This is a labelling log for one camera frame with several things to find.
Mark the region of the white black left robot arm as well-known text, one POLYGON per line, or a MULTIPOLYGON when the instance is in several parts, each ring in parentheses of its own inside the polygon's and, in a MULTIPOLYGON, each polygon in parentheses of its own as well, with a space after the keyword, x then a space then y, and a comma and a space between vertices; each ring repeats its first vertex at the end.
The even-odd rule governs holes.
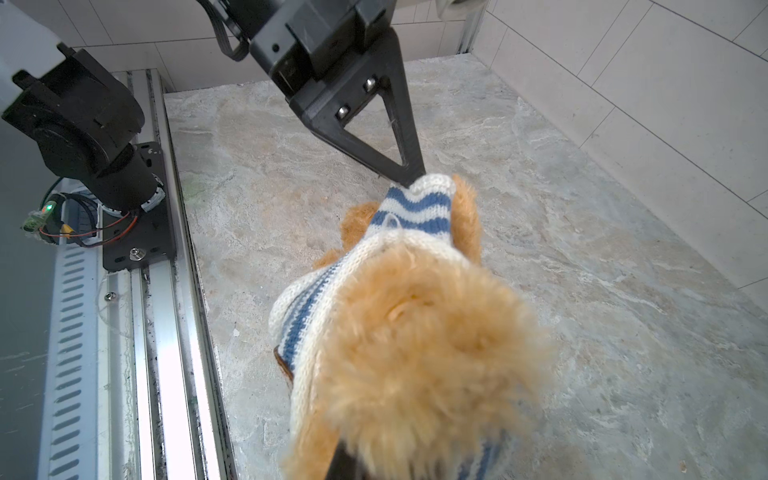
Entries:
MULTIPOLYGON (((408 186, 424 172, 391 1, 206 1, 221 52, 254 59, 319 139, 408 186)), ((1 5, 1 113, 55 175, 118 212, 165 191, 132 145, 145 123, 131 92, 9 2, 1 5)))

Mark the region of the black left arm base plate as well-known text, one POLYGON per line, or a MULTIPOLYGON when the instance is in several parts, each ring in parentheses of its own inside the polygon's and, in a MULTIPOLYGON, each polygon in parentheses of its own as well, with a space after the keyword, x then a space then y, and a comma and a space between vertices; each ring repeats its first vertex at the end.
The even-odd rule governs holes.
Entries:
POLYGON ((167 194, 166 162, 161 145, 145 142, 136 145, 137 153, 152 172, 165 194, 149 211, 139 209, 138 220, 128 233, 133 216, 102 231, 102 239, 109 240, 102 247, 102 265, 108 272, 133 270, 151 264, 174 260, 176 241, 172 228, 171 210, 167 194))

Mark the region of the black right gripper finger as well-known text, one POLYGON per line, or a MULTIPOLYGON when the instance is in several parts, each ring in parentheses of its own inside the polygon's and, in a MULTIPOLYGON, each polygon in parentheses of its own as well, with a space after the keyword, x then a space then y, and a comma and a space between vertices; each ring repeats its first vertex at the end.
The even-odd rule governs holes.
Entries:
POLYGON ((365 480, 364 465, 348 452, 346 444, 339 441, 324 477, 325 480, 365 480))

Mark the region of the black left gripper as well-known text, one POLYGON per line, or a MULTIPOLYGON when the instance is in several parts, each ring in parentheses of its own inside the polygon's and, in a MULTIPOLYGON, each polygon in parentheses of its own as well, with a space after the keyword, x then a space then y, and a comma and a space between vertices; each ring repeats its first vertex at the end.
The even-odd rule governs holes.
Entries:
POLYGON ((394 1, 198 4, 226 57, 254 59, 288 96, 300 90, 289 106, 316 137, 403 186, 426 173, 394 1))

